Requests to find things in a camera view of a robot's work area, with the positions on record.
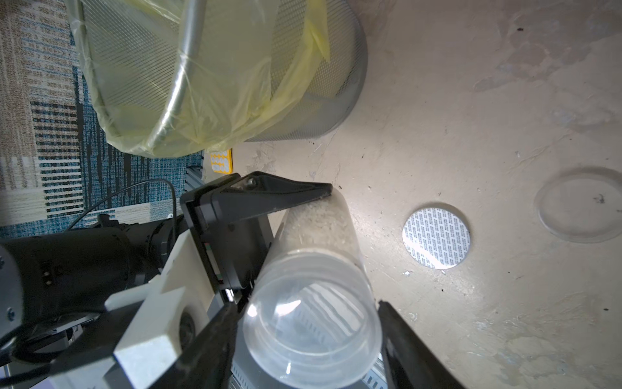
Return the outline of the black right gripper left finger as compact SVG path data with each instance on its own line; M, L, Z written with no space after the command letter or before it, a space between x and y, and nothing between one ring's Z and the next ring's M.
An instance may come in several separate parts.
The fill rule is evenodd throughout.
M241 314L228 302L152 384L153 388L227 388Z

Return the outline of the clear medium jar lid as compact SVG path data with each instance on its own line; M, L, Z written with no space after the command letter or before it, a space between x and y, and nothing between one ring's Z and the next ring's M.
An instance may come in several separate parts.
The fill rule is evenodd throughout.
M621 172L587 166L551 178L534 199L536 216L552 235L581 244L621 235Z

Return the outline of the patterned white jar lid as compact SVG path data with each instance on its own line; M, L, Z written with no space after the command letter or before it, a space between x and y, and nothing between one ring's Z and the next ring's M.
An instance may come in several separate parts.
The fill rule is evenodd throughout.
M471 251L471 231L466 221L443 207L414 211L403 225L402 239L414 261L440 271L458 266Z

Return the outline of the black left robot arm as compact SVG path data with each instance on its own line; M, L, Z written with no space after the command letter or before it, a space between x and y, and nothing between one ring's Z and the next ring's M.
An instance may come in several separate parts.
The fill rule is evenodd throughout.
M169 219L1 243L3 387L225 388L236 333L272 246L273 212L329 183L233 173Z

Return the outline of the grey bin with yellow bag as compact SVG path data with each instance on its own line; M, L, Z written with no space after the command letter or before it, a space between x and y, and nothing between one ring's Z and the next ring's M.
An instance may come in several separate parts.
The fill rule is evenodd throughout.
M345 1L69 1L106 141L141 157L314 139L354 108L364 30Z

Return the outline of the aluminium mounting rail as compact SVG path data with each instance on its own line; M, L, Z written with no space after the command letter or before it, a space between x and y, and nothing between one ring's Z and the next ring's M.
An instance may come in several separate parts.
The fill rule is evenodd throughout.
M228 388L388 388L384 364L381 357L375 361L371 369L354 381L353 378L337 374L309 374L294 371L294 364L286 364L285 374L272 376L259 366L254 358L238 359L231 367L232 376Z

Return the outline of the small plastic jar with rice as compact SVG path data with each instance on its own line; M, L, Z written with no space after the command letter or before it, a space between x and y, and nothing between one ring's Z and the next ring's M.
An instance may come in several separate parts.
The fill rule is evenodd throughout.
M382 326L347 202L331 196L288 209L246 307L250 355L278 378L365 375L382 346Z

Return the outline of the yellow calculator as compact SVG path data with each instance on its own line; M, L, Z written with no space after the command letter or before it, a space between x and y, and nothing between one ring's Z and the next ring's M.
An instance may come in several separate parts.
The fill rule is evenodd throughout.
M214 173L231 174L233 172L233 150L210 152L209 162Z

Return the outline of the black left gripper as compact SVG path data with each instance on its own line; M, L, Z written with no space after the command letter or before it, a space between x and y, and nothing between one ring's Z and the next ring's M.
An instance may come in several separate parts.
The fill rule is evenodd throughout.
M267 215L331 196L330 183L264 172L232 173L181 196L181 208L208 273L220 289L249 290L271 244Z

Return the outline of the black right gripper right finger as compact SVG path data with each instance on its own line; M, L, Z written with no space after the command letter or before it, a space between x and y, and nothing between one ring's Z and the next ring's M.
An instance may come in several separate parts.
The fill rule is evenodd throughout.
M380 301L377 312L389 388L464 389L390 303Z

